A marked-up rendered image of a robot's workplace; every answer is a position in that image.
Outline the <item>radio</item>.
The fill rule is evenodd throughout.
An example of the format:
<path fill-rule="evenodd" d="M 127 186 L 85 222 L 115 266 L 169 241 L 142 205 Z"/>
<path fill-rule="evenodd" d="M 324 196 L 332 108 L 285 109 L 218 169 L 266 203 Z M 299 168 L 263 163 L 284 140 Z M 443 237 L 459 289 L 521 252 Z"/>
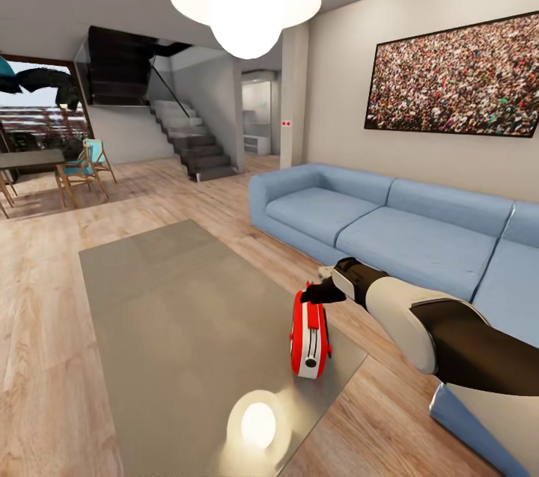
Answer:
<path fill-rule="evenodd" d="M 317 379 L 321 376 L 326 355 L 332 357 L 326 310 L 323 304 L 301 303 L 302 290 L 295 296 L 290 335 L 291 366 L 297 376 Z"/>

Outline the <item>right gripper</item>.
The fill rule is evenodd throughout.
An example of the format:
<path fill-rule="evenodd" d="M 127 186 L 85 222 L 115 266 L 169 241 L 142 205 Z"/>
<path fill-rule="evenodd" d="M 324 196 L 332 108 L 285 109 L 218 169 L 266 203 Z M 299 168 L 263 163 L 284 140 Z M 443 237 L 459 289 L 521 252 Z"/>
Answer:
<path fill-rule="evenodd" d="M 329 292 L 328 285 L 326 285 L 326 280 L 325 280 L 319 285 L 315 285 L 313 283 L 308 284 L 307 291 L 304 291 L 302 293 L 300 302 L 303 304 L 310 301 L 311 304 L 314 305 L 314 304 L 343 302 L 346 299 L 347 299 L 347 296 L 343 296 L 343 297 L 333 296 Z"/>

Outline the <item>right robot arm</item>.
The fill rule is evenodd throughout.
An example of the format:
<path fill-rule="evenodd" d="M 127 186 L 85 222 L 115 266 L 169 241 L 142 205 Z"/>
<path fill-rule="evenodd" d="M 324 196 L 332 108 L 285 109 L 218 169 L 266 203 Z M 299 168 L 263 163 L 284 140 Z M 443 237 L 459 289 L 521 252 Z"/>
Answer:
<path fill-rule="evenodd" d="M 438 377 L 531 476 L 539 477 L 539 348 L 492 328 L 462 300 L 349 258 L 319 267 L 300 302 L 349 297 L 412 366 Z"/>

